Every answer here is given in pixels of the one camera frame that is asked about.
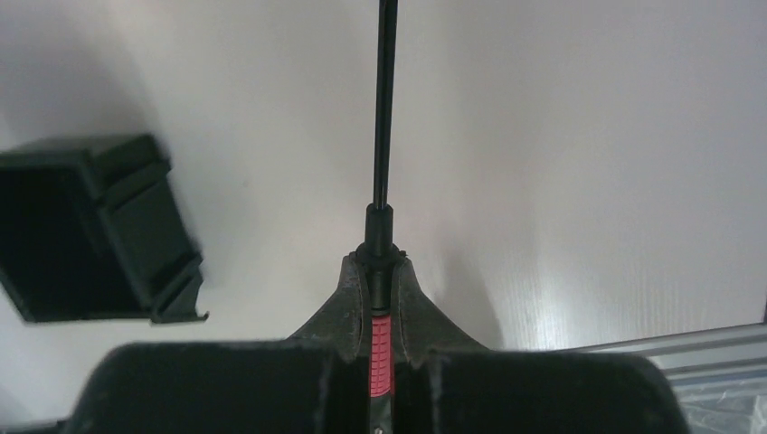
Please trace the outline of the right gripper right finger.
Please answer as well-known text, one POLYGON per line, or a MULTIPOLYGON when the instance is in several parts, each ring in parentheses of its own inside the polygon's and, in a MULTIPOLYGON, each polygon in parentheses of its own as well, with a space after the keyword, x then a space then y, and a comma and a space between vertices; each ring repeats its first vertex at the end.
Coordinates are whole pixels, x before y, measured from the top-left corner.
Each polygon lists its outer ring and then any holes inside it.
POLYGON ((487 349, 426 296, 412 261, 405 256, 393 272, 391 319, 396 364, 418 366, 434 352, 483 352, 487 349))

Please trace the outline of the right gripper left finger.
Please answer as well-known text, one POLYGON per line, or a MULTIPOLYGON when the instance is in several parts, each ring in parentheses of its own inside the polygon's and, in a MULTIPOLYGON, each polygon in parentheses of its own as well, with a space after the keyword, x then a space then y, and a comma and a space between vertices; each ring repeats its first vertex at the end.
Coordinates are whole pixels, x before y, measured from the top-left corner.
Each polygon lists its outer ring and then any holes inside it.
POLYGON ((363 352, 364 276, 355 254, 343 257, 335 291, 289 339, 321 343, 346 362, 354 361, 363 352))

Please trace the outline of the red handled screwdriver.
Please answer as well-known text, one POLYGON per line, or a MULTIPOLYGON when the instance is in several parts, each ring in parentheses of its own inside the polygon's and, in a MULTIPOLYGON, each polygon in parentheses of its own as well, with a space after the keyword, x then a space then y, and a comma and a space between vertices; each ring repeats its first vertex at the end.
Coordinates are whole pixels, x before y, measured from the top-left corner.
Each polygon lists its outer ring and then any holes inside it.
POLYGON ((394 426, 392 287, 399 253, 393 245, 393 208, 388 203, 388 187, 398 5, 397 0, 378 2, 373 199, 365 212, 365 241, 361 253, 371 317, 370 433, 392 433, 394 426))

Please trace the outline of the black plastic bin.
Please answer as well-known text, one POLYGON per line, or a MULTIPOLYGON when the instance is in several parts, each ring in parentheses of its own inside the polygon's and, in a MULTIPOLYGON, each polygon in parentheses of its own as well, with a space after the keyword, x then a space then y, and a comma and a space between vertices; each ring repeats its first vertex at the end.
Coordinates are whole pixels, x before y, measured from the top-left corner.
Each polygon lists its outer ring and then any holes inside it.
POLYGON ((1 154, 1 284, 28 323, 198 322, 201 251, 148 133, 1 154))

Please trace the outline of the aluminium frame rail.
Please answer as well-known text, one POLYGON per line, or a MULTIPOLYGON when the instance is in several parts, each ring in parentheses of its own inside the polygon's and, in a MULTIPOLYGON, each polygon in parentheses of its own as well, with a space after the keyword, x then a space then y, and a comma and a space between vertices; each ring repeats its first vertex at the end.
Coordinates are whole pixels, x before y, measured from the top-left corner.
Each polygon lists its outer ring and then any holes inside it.
POLYGON ((766 392, 766 320, 578 349, 635 354, 654 363, 676 388, 757 387, 766 392))

